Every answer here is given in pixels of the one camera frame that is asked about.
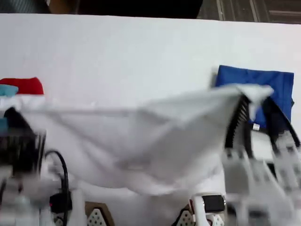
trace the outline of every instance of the blue fabric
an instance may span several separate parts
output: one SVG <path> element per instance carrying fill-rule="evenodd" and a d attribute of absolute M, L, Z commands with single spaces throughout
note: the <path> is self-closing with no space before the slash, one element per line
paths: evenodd
<path fill-rule="evenodd" d="M 0 96 L 12 97 L 17 94 L 18 90 L 17 86 L 0 85 Z"/>
<path fill-rule="evenodd" d="M 286 117 L 291 120 L 293 73 L 275 71 L 255 71 L 220 65 L 216 87 L 231 84 L 259 84 L 269 85 L 274 89 L 272 99 L 280 107 Z M 256 114 L 254 123 L 266 128 L 263 111 L 260 108 Z"/>

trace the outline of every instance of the white cloth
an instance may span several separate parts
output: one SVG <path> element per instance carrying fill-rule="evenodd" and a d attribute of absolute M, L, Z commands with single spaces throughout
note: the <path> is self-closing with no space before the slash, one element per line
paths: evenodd
<path fill-rule="evenodd" d="M 116 225 L 168 225 L 193 193 L 225 192 L 219 155 L 242 93 L 257 106 L 272 89 L 232 85 L 120 110 L 16 96 L 0 108 L 14 105 L 47 131 L 47 147 L 62 153 L 88 200 L 108 204 Z"/>

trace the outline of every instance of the red cloth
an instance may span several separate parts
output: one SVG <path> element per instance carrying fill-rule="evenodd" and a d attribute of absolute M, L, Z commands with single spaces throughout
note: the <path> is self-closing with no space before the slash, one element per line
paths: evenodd
<path fill-rule="evenodd" d="M 17 86 L 19 91 L 17 94 L 34 94 L 43 95 L 43 86 L 37 77 L 31 79 L 1 79 L 1 85 Z"/>

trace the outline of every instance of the white tabletop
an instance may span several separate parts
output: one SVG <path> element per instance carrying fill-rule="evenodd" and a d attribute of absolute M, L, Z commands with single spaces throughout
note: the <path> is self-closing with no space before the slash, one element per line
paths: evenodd
<path fill-rule="evenodd" d="M 1 14 L 0 33 L 1 77 L 37 76 L 47 98 L 65 103 L 136 106 L 208 89 L 219 65 L 294 72 L 301 134 L 300 25 Z M 267 137 L 255 136 L 256 156 L 270 158 Z"/>

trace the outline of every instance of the black wire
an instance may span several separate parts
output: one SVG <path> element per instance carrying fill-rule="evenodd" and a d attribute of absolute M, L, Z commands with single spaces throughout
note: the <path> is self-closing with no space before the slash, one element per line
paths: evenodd
<path fill-rule="evenodd" d="M 59 153 L 57 150 L 50 150 L 45 154 L 45 157 L 47 157 L 49 154 L 53 154 L 55 153 L 63 166 L 63 172 L 64 172 L 64 177 L 62 180 L 62 192 L 63 194 L 66 195 L 66 203 L 65 203 L 65 210 L 64 210 L 64 217 L 63 217 L 63 226 L 67 226 L 67 220 L 68 220 L 68 205 L 69 205 L 69 180 L 68 180 L 68 171 L 67 171 L 67 166 L 66 166 L 66 162 L 63 158 L 63 156 L 61 155 L 61 153 Z"/>
<path fill-rule="evenodd" d="M 3 193 L 4 193 L 4 190 L 6 188 L 6 179 L 3 179 L 2 180 L 2 183 L 1 183 L 1 186 L 0 186 L 0 207 L 2 205 L 2 198 L 3 198 Z"/>

